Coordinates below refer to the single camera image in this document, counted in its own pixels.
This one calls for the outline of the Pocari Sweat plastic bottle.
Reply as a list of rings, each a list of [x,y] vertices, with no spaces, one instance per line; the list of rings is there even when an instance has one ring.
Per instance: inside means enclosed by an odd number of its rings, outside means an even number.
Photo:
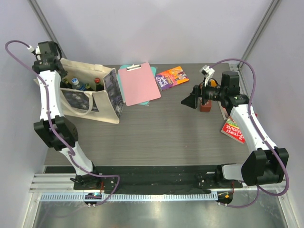
[[[71,80],[72,88],[74,90],[85,91],[86,88],[82,82],[80,82],[77,78],[72,78]]]

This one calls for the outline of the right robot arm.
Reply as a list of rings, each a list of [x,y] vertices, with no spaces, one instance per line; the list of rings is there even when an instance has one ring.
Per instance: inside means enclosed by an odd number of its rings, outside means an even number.
[[[249,105],[247,95],[241,94],[237,72],[224,71],[221,84],[212,86],[210,79],[213,69],[203,69],[204,80],[193,87],[188,97],[181,104],[196,109],[198,99],[220,102],[228,115],[237,124],[244,136],[250,155],[243,164],[222,164],[218,166],[214,181],[224,188],[232,180],[243,181],[248,186],[281,183],[286,180],[286,168],[289,154],[285,148],[278,148],[269,139]]]

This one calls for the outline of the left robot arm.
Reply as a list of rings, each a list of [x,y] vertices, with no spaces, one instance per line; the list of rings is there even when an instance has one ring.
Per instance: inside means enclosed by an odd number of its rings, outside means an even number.
[[[61,64],[61,50],[54,41],[38,43],[33,50],[36,57],[32,69],[37,74],[41,96],[40,121],[34,123],[34,130],[42,141],[55,151],[64,155],[76,171],[71,181],[95,190],[101,184],[101,177],[78,143],[75,125],[64,115],[60,84],[67,76]]]

